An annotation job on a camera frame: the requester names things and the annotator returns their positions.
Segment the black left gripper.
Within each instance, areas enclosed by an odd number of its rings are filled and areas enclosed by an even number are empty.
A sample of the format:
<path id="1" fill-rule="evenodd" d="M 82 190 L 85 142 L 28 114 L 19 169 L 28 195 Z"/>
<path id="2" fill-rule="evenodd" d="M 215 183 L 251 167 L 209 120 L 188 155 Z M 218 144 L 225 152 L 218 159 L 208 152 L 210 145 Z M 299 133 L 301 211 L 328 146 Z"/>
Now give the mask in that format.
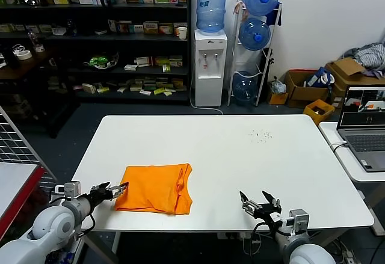
<path id="1" fill-rule="evenodd" d="M 112 198 L 119 197 L 124 193 L 128 186 L 128 182 L 115 186 L 111 186 L 110 182 L 94 185 L 87 194 L 87 200 L 89 201 L 91 207 L 96 207 L 105 200 L 111 200 Z"/>

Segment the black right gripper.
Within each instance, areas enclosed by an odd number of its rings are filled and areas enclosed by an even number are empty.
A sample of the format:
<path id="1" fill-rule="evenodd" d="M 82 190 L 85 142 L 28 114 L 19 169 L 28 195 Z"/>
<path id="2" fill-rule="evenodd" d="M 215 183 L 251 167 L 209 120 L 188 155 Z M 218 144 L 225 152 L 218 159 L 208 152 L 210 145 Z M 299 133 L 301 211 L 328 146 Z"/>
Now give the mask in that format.
<path id="1" fill-rule="evenodd" d="M 253 215 L 255 219 L 262 219 L 265 223 L 271 224 L 274 222 L 272 218 L 273 213 L 280 214 L 282 212 L 282 207 L 280 200 L 274 198 L 271 194 L 266 191 L 262 191 L 263 196 L 267 200 L 267 203 L 257 204 L 252 200 L 249 200 L 248 197 L 242 192 L 239 192 L 241 197 L 241 203 L 243 210 L 249 214 Z"/>

